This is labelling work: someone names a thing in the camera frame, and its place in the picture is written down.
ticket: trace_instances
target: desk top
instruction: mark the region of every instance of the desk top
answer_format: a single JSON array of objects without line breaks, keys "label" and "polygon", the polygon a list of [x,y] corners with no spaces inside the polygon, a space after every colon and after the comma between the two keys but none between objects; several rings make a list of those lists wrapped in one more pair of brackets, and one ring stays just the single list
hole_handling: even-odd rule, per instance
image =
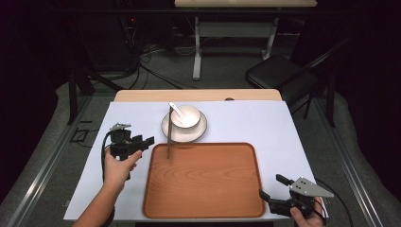
[{"label": "desk top", "polygon": [[[194,97],[186,95],[198,94],[198,92],[202,92],[202,96],[206,99],[209,97],[222,100],[229,94],[229,97],[237,100],[175,101],[193,100]],[[260,95],[264,93],[272,93],[275,94],[273,96],[275,98],[272,98],[274,100],[239,100],[241,97],[239,93],[243,92],[247,92],[244,93],[246,96],[258,94],[255,98],[261,98]],[[129,96],[136,101],[127,102]],[[276,182],[275,174],[282,174],[290,179],[297,179],[300,176],[308,179],[314,179],[314,177],[288,106],[284,101],[277,100],[277,96],[279,97],[279,94],[274,90],[243,90],[238,93],[233,93],[233,90],[121,91],[116,96],[116,101],[110,103],[64,219],[77,219],[102,186],[101,144],[109,128],[118,122],[132,124],[132,127],[129,128],[132,136],[137,134],[142,134],[144,138],[154,136],[155,144],[144,151],[143,158],[131,173],[131,180],[126,182],[115,205],[114,219],[162,221],[161,219],[146,218],[143,213],[143,202],[151,153],[155,146],[166,142],[166,136],[161,130],[161,122],[168,113],[168,101],[171,100],[174,100],[176,105],[194,105],[207,117],[207,130],[196,141],[197,143],[246,142],[251,144],[256,154],[262,189],[275,199],[286,200],[289,196],[288,188]],[[155,99],[167,99],[168,101],[153,101]],[[242,218],[241,221],[279,218],[286,217],[274,215],[267,209],[260,218]],[[239,219],[230,218],[224,221],[239,221]]]},{"label": "desk top", "polygon": [[175,0],[178,8],[316,7],[316,0]]}]

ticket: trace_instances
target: white plate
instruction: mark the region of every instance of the white plate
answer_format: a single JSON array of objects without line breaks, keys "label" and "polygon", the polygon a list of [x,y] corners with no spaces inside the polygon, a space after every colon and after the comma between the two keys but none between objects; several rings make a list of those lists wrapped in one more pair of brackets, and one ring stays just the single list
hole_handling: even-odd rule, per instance
[{"label": "white plate", "polygon": [[[180,128],[172,124],[171,140],[175,142],[192,142],[203,135],[207,128],[207,120],[202,112],[200,112],[200,122],[191,128]],[[162,131],[168,136],[168,114],[163,118]]]}]

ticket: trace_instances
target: white paper sheet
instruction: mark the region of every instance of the white paper sheet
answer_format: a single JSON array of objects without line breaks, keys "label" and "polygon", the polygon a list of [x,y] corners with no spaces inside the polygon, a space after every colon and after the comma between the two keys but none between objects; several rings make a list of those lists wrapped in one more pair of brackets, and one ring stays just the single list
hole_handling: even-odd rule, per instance
[{"label": "white paper sheet", "polygon": [[[196,106],[207,118],[207,130],[196,142],[246,142],[253,145],[263,190],[278,200],[289,198],[288,187],[275,180],[276,174],[297,180],[303,176],[314,181],[301,141],[284,101],[204,101],[175,102],[177,106]],[[166,143],[161,123],[168,113],[167,102],[112,102],[103,120],[83,169],[77,189],[64,219],[77,219],[102,186],[101,145],[115,123],[132,124],[131,137],[154,136],[155,144],[144,151],[115,205],[115,220],[150,219],[142,212],[148,166],[153,147]],[[285,218],[267,212],[262,219]]]}]

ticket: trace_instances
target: person's left hand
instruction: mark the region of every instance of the person's left hand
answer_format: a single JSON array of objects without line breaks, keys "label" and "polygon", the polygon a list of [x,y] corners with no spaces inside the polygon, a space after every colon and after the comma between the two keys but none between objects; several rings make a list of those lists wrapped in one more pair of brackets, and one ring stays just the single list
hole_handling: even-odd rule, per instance
[{"label": "person's left hand", "polygon": [[142,151],[137,150],[133,155],[124,161],[114,159],[110,148],[105,149],[105,167],[103,186],[120,193],[124,188],[127,177],[135,167],[136,162],[142,157]]}]

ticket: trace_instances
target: tray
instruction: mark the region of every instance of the tray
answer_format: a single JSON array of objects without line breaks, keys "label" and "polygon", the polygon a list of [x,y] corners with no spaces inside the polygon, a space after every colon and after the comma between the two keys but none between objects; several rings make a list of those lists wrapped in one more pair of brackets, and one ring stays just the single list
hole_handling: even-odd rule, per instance
[{"label": "tray", "polygon": [[147,218],[258,218],[265,213],[254,148],[248,143],[154,147],[143,212]]}]

